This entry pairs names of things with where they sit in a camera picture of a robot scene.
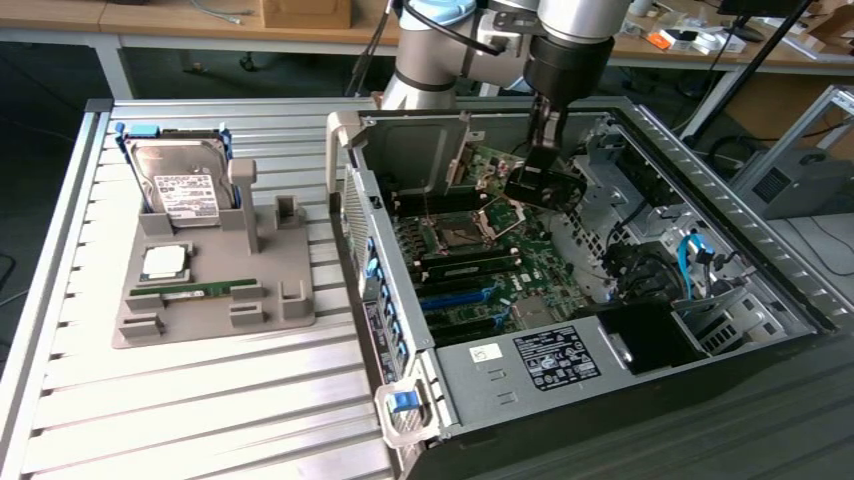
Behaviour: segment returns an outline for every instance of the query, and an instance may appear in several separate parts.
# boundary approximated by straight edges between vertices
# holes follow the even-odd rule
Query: power supply label
[[[533,386],[541,391],[601,375],[575,327],[513,339]]]

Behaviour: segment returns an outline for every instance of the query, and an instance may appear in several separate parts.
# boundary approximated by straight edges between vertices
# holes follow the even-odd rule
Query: hard drive
[[[228,145],[216,131],[157,131],[121,140],[144,206],[165,213],[176,228],[218,225],[218,211],[237,206],[228,180]]]

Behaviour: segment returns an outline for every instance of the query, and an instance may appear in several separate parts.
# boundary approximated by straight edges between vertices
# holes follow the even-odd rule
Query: motherboard
[[[488,148],[471,153],[457,175],[469,192],[395,201],[395,233],[437,346],[565,321],[587,305],[548,222],[503,195],[521,159]]]

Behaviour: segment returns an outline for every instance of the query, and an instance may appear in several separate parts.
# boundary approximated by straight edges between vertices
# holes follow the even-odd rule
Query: floor
[[[245,98],[341,96],[355,57],[253,55],[256,72],[239,66],[240,53],[192,52],[200,73],[184,73],[174,51],[126,49],[126,60],[140,98]],[[393,70],[392,59],[377,59],[365,82],[381,90]],[[25,297],[4,304],[26,290],[38,260],[53,203],[61,186],[73,137],[89,98],[109,97],[97,58],[85,47],[0,43],[0,253],[16,267],[0,291],[0,359],[5,358]],[[608,68],[599,86],[601,95],[625,95],[647,105],[663,121],[675,125],[696,107],[696,100],[676,91],[694,88],[704,72]],[[476,91],[460,82],[457,93]],[[742,133],[720,118],[706,142]],[[0,278],[8,261],[0,258]]]

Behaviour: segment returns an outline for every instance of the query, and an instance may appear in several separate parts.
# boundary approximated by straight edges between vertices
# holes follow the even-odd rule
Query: blue cable
[[[696,247],[698,252],[704,250],[711,255],[715,253],[715,249],[706,245],[706,239],[699,233],[691,233],[682,238],[679,242],[679,248],[676,248],[676,260],[679,262],[679,272],[682,273],[682,278],[684,279],[684,286],[687,289],[687,298],[688,300],[692,298],[692,286],[691,286],[691,276],[688,275],[688,244],[692,243]]]

